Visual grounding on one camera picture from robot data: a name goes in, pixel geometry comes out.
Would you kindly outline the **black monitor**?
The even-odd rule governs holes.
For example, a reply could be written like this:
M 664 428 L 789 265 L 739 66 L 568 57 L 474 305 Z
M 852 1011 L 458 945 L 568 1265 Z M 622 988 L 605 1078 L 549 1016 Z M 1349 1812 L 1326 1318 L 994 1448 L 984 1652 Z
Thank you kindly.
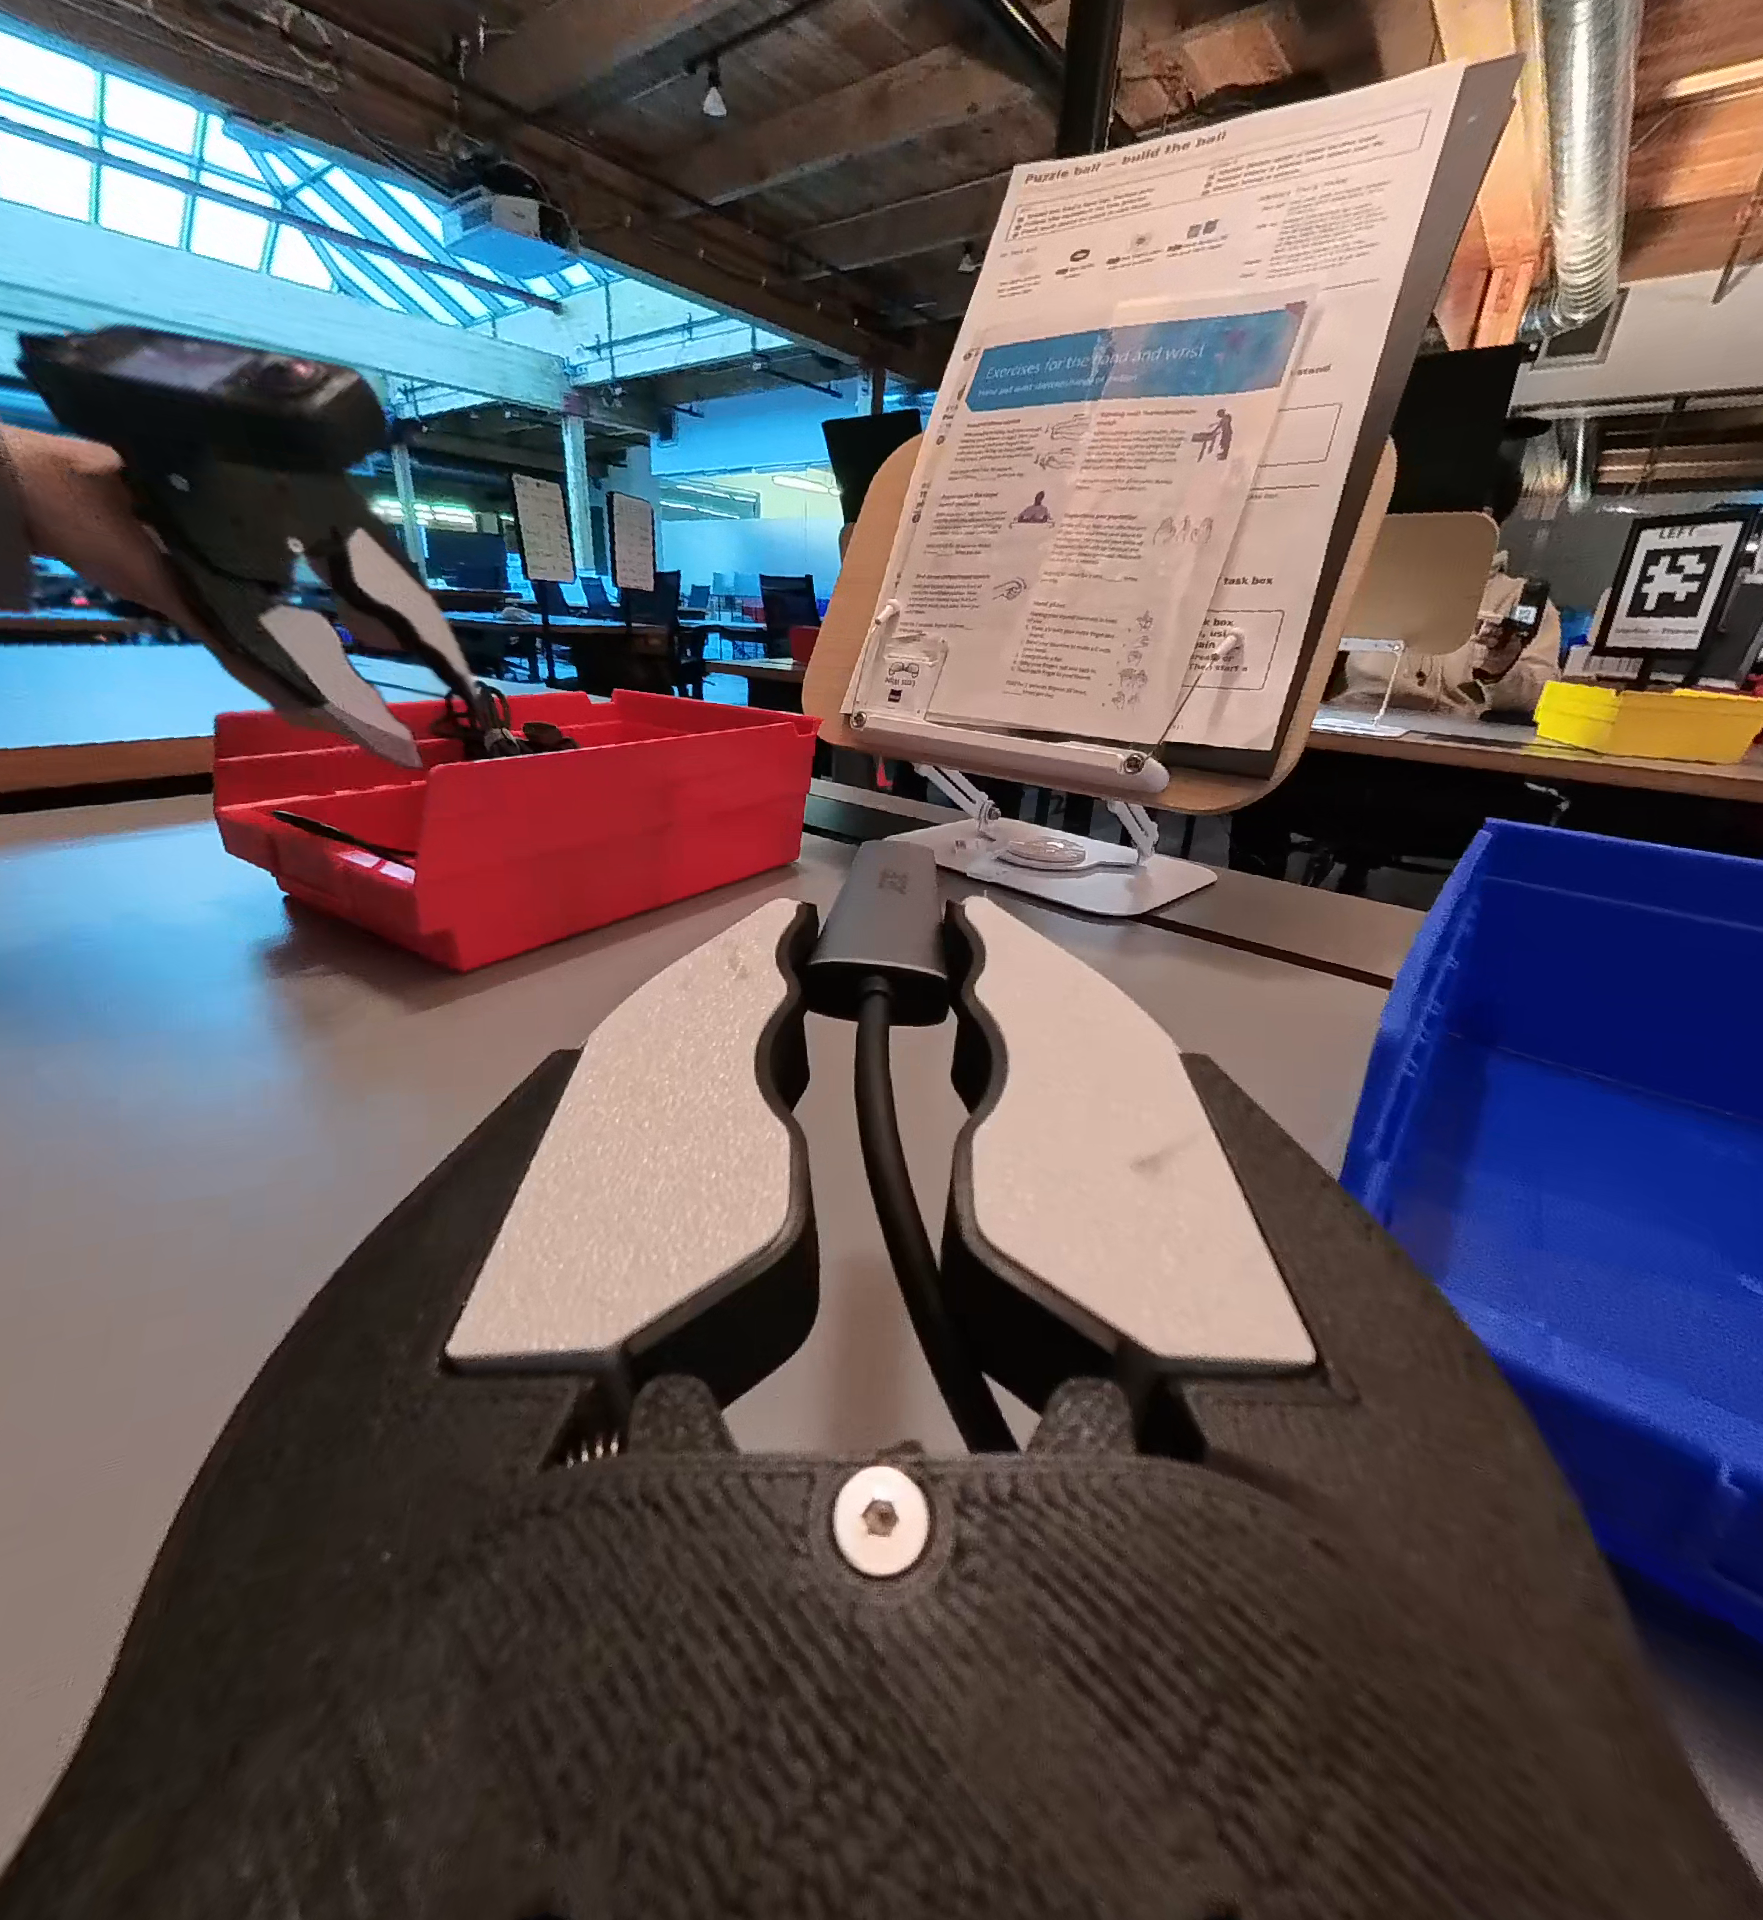
M 857 523 L 866 497 L 887 457 L 897 447 L 916 442 L 921 431 L 921 414 L 913 407 L 820 421 L 820 436 L 848 526 Z
M 1486 513 L 1505 521 L 1523 491 L 1523 447 L 1541 423 L 1514 423 L 1517 378 L 1533 347 L 1419 355 L 1404 393 L 1395 446 L 1401 509 Z

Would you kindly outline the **plain wooden stand panel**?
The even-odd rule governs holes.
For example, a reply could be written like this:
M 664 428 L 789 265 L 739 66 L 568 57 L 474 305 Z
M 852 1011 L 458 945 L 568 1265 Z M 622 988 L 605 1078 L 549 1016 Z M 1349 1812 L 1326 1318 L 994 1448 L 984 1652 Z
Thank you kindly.
M 1344 642 L 1381 642 L 1444 658 L 1479 623 L 1498 526 L 1482 513 L 1390 513 L 1342 625 Z

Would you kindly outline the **person's left hand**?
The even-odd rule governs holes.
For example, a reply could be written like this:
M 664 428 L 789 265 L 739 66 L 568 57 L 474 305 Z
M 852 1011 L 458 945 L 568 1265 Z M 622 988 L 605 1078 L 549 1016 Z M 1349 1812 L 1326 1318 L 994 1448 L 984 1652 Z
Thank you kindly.
M 134 513 L 122 462 L 111 447 L 13 425 L 2 425 L 0 438 L 37 557 L 58 561 L 114 600 L 162 616 L 206 650 L 218 648 L 181 597 L 166 547 Z

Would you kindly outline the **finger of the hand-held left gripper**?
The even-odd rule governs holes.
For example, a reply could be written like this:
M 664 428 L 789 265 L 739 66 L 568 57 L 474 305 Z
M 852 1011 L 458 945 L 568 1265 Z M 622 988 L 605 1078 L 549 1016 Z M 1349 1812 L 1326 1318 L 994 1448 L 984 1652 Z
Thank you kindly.
M 396 557 L 378 526 L 326 529 L 318 561 L 332 596 L 328 623 L 341 648 L 402 656 L 429 667 L 455 716 L 486 719 L 488 690 L 429 589 Z
M 228 593 L 228 673 L 294 723 L 338 733 L 405 771 L 420 768 L 410 727 L 354 672 L 318 611 L 261 592 Z

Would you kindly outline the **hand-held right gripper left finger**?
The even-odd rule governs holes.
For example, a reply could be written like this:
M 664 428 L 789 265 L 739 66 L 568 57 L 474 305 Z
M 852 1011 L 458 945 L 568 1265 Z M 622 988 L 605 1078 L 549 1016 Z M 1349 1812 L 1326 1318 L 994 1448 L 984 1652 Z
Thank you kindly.
M 798 967 L 819 930 L 810 904 L 772 899 L 595 1027 L 450 1332 L 451 1368 L 639 1373 L 786 1279 L 810 1332 Z

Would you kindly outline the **black steel post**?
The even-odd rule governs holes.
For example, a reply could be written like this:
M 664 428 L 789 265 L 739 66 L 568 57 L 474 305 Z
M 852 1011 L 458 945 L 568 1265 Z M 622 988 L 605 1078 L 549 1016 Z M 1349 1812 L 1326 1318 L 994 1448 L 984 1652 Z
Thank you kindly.
M 1068 4 L 1055 142 L 1061 160 L 1097 156 L 1136 140 L 1115 108 L 1125 6 L 1122 0 Z

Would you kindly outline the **blue plastic bin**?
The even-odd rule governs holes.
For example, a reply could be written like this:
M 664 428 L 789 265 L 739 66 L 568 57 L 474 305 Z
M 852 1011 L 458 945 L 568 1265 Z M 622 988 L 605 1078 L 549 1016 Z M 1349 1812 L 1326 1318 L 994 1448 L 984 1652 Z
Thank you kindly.
M 1763 1646 L 1763 862 L 1488 826 L 1384 1004 L 1342 1182 L 1606 1555 Z

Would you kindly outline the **black framed marker sign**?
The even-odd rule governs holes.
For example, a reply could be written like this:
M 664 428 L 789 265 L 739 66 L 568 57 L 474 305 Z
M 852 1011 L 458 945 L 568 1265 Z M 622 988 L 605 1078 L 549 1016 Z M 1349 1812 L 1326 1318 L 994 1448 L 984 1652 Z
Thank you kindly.
M 1630 521 L 1583 678 L 1634 692 L 1694 688 L 1763 532 L 1757 502 Z

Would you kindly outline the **grey desk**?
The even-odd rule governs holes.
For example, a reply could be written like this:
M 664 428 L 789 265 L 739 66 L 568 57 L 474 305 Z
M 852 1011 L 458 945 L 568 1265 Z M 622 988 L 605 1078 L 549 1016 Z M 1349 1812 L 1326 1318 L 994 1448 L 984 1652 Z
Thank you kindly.
M 203 1456 L 365 1234 L 551 1050 L 857 831 L 520 962 L 445 974 L 297 915 L 208 796 L 0 816 L 0 1865 L 84 1727 Z M 1338 1170 L 1415 911 L 1225 872 L 1166 923 L 1008 899 Z M 801 1108 L 819 1324 L 729 1414 L 744 1448 L 952 1446 L 869 1217 L 843 1024 Z M 1763 1878 L 1763 1664 L 1651 1600 L 1648 1662 Z

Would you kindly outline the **grey USB hub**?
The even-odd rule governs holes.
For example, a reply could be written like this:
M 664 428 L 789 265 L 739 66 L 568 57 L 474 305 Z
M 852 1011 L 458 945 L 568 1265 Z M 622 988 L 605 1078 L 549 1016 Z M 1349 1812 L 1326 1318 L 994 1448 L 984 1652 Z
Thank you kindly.
M 980 1363 L 948 1307 L 912 1185 L 894 1094 L 894 1031 L 950 1013 L 937 866 L 925 846 L 862 846 L 803 971 L 806 1009 L 852 1029 L 852 1112 L 894 1282 L 940 1399 L 968 1453 L 1014 1453 Z

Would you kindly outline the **ceiling projector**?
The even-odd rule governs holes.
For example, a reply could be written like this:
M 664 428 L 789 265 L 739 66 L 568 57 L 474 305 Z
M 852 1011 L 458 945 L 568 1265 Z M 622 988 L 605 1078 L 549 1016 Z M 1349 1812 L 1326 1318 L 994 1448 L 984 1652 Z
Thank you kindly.
M 441 210 L 441 246 L 511 280 L 553 279 L 576 263 L 576 233 L 538 195 L 472 188 Z

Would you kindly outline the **yellow storage bin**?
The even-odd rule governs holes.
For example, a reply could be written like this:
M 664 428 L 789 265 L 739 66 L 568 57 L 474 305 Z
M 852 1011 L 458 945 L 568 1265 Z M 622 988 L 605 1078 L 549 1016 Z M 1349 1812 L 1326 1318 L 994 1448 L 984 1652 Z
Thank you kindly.
M 1763 734 L 1763 697 L 1557 679 L 1536 697 L 1533 731 L 1539 742 L 1606 759 L 1733 767 Z

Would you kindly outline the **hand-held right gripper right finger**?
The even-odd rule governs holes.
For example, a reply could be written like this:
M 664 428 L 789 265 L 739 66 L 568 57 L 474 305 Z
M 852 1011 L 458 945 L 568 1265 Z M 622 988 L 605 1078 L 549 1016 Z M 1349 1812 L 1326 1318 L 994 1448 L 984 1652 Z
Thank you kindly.
M 991 1376 L 1306 1376 L 1315 1339 L 1182 1050 L 991 899 L 948 910 L 942 1275 Z

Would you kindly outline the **silver duct pipe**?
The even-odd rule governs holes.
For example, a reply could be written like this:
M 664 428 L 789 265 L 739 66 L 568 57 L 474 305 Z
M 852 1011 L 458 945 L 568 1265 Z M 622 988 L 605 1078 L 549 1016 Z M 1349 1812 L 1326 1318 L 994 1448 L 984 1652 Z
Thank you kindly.
M 1523 343 L 1606 319 L 1622 291 L 1641 3 L 1534 3 L 1546 140 L 1546 280 Z

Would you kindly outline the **red divided bin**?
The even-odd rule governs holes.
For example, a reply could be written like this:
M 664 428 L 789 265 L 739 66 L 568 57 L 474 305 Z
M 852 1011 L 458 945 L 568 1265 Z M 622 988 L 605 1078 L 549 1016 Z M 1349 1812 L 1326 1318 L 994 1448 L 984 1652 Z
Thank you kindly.
M 269 711 L 216 723 L 224 851 L 299 905 L 450 972 L 783 867 L 820 723 L 645 692 L 514 697 L 571 746 L 468 759 L 441 700 L 403 702 L 405 771 Z

